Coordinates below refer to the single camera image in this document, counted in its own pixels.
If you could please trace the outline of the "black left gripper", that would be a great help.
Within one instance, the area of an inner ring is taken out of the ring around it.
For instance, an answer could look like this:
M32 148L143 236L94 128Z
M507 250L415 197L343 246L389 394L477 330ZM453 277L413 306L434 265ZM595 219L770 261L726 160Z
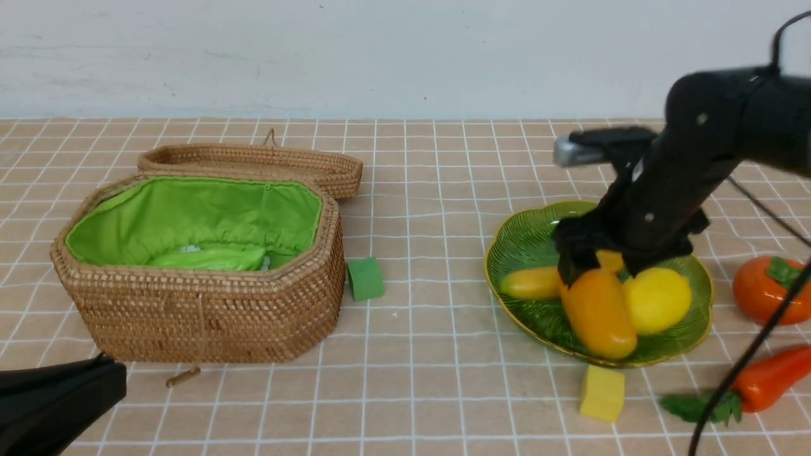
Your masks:
M1 372L1 454L59 455L127 395L109 355Z

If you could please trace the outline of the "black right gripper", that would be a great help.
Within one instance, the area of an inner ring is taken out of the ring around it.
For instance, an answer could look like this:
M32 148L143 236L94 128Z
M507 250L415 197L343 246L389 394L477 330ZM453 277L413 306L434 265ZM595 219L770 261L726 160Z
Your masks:
M618 252L632 276L658 263L686 257L693 252L690 236L710 225L703 210L683 222L672 222L654 213L609 210L598 205L582 215L563 217L552 232L559 255L557 269L570 288L585 272L599 269L597 251Z

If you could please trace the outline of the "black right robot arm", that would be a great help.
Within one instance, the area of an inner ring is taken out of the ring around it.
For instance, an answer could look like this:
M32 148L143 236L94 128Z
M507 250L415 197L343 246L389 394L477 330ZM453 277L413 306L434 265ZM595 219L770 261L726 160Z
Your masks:
M693 252L710 222L702 205L743 161L809 176L810 81L763 66L696 72L667 94L661 132L607 127L555 141L559 167L608 163L616 179L594 210L560 222L553 240L566 285L619 252L632 275Z

